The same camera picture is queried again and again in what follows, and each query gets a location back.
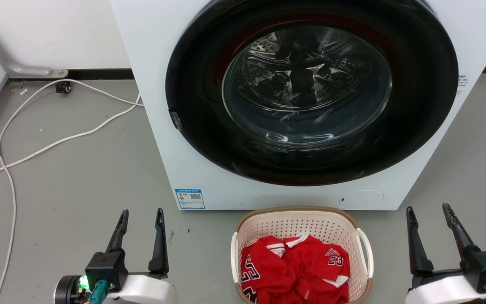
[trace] red jersey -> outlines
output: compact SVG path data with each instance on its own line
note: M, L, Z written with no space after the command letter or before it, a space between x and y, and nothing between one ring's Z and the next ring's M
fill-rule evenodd
M348 302L350 262L342 247L308 234L285 238L285 243L284 260L294 268L298 294L310 304Z
M256 304L299 304L295 272L282 260L284 243L263 237L241 251L241 289Z

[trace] black door rim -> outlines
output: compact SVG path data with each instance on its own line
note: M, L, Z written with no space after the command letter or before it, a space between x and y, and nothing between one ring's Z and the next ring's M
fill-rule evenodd
M233 57L257 37L299 24L353 33L386 58L393 85L370 127L338 146L282 151L249 137L224 108ZM411 0L220 0L187 28L168 64L166 97L182 135L232 173L278 185L331 185L377 173L424 145L447 117L458 66L445 29Z

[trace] teal connector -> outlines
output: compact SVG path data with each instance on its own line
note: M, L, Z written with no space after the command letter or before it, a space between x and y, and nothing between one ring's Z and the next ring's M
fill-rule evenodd
M95 288L89 296L89 304L102 304L110 292L110 283L106 280L100 280L95 284Z

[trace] white washing machine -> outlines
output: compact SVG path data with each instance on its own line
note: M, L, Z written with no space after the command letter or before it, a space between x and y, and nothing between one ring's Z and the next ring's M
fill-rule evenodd
M482 0L112 0L180 209L396 210L486 65Z

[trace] power cord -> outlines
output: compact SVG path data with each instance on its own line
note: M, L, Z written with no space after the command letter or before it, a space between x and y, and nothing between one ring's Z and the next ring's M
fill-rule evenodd
M105 122L103 122L102 124L100 124L98 127L96 127L95 129L91 130L91 131L87 131L87 132L84 132L84 133L80 133L80 134L76 134L76 135L73 135L73 136L69 136L69 137L66 137L62 140L59 140L59 141L56 141L54 142L53 144L50 144L44 148L42 148L41 150L38 150L37 152L25 157L25 158L22 158L21 160L19 161L16 161L12 164L8 164L8 165L5 165L5 162L3 161L3 156L2 156L2 153L1 153L1 140L3 138L3 134L5 133L8 125L10 125L11 121L16 117L16 115L20 112L20 110L25 106L25 104L27 104L33 97L35 97L35 95L37 95L39 92L41 92L42 90L50 87L51 85L54 85L55 83L58 83L58 82L61 82L61 81L70 81L70 82L74 82L74 83L78 83L78 84L81 84L87 88L90 88L92 90L95 90L97 92L100 92L102 94L105 94L111 98L114 98L116 100L119 100L121 102L126 102L128 104L131 104L132 106L123 111L123 112L120 112L119 114L116 114L112 117L110 117L108 120L106 120ZM10 117L10 119L7 121L5 127L3 128L3 130L1 131L1 134L0 134L0 163L1 163L1 168L0 168L0 171L5 171L6 174L7 174L7 177L8 177L8 181L10 182L10 187L11 187L11 190L12 190L12 206L13 206L13 212L12 212L12 230L11 230L11 234L10 234L10 240L8 241L8 250L7 250L7 256L6 256L6 261L5 261L5 267L3 268L3 273L1 275L1 279L0 279L0 294L1 294L1 289L3 287L3 283L5 281L5 277L6 277L6 273L7 273L7 270L8 270L8 263L10 262L10 255L11 255L11 252L12 252L12 245L14 243L14 232L16 230L16 191L15 191L15 187L14 187L14 181L12 180L12 177L10 175L10 172L8 171L8 168L12 167L12 166L15 166L19 163L23 163L25 161L27 161L28 159L32 158L32 157L35 157L37 156L38 154L41 154L43 152L46 152L47 150L57 146L58 144L61 144L62 142L66 142L66 141L69 141L69 140L72 140L73 138L77 138L77 137L82 137L82 136L85 136L85 135L89 135L91 133L95 133L96 131L98 131L99 129L101 129L102 127L104 127L106 124L108 124L110 121L116 119L117 117L119 116L122 116L122 115L125 115L127 114L128 112L132 111L136 106L143 106L143 104L140 104L139 103L140 101L140 94L138 94L138 97L136 98L136 102L129 102L127 100L123 100L121 98L118 98L112 94L109 94L107 92L104 92L100 89L97 89L97 88L93 88L91 87L90 85L87 85L83 82L80 82L80 81L77 81L77 80L74 80L74 79L59 79L59 80L56 80L56 81L52 81L50 82L49 84L47 85L44 85L44 87L40 88L39 90L37 90L37 92L33 93L33 95L31 95L17 110L16 112L14 112L14 114Z

